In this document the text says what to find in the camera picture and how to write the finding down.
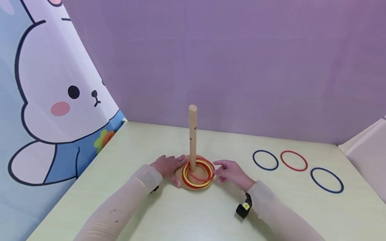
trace wristband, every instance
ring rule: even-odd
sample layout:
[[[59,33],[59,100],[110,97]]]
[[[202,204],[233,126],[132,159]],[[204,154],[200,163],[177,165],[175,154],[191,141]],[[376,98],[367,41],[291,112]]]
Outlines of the wristband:
[[[159,185],[156,188],[154,188],[154,190],[151,191],[150,193],[155,192],[158,188],[159,188]]]
[[[245,219],[249,213],[249,210],[251,209],[252,207],[252,199],[251,199],[251,196],[249,195],[249,193],[245,193],[245,195],[247,196],[247,199],[245,200],[245,202],[243,204],[239,204],[237,209],[236,209],[236,213],[242,218],[242,219]]]

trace blue shirt on rabbit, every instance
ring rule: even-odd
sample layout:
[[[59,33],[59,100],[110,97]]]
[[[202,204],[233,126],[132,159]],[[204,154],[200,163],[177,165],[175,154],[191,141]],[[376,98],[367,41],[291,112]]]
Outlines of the blue shirt on rabbit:
[[[108,132],[116,132],[124,118],[119,110],[110,121],[98,131],[73,143],[57,144],[54,160],[44,183],[55,183],[78,178],[102,149],[102,138]]]

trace light green table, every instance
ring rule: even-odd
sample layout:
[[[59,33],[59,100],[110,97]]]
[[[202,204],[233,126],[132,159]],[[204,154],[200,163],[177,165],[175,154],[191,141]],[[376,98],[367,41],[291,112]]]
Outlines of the light green table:
[[[28,241],[72,240],[95,209],[143,163],[151,163],[163,154],[188,154],[188,135],[185,128],[125,122]],[[197,138],[199,155],[210,161],[237,161],[326,240],[385,240],[386,205],[338,147],[203,130],[198,130]],[[278,169],[265,171],[253,162],[252,154],[260,149],[279,159]],[[284,150],[302,154],[308,169],[296,172],[287,168],[280,161]],[[256,158],[265,167],[275,166],[268,154],[259,153]],[[294,154],[285,155],[285,160],[295,168],[304,167]],[[310,177],[313,167],[338,175],[345,185],[344,192],[331,194],[318,187]],[[315,171],[315,177],[326,187],[340,187],[327,173]],[[192,192],[162,183],[143,202],[119,240],[274,240],[269,227],[254,213],[243,222],[235,215],[237,205],[244,200],[243,193],[231,184],[215,182],[208,190]],[[197,233],[194,236],[190,235],[192,229]]]

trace wooden peg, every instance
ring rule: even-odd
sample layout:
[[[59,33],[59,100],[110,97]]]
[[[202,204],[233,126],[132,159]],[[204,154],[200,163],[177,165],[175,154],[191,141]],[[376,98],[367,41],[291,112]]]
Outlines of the wooden peg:
[[[190,171],[196,171],[197,107],[189,106]]]

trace pink cheek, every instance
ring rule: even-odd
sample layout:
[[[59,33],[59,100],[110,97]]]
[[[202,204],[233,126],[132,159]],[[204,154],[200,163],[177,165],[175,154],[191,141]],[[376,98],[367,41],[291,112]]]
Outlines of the pink cheek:
[[[48,1],[50,1],[52,4],[55,4],[55,5],[62,3],[62,0],[48,0]]]
[[[64,116],[70,111],[70,105],[67,102],[58,102],[51,106],[51,114],[54,116]]]

